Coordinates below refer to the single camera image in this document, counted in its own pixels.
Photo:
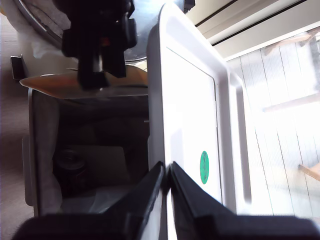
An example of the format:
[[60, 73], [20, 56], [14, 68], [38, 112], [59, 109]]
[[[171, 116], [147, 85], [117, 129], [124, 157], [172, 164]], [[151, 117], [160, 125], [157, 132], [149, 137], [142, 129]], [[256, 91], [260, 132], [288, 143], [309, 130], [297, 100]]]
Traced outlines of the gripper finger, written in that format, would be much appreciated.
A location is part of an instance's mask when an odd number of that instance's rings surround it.
[[80, 56], [77, 81], [83, 90], [99, 90], [110, 86], [105, 73], [100, 69], [98, 55]]
[[111, 220], [146, 218], [158, 197], [164, 173], [164, 164], [161, 161], [157, 162], [133, 190], [112, 205], [103, 215]]
[[126, 77], [124, 51], [118, 48], [104, 48], [104, 70], [116, 78]]
[[236, 215], [205, 192], [176, 162], [170, 165], [171, 188], [182, 212], [200, 222], [223, 222]]

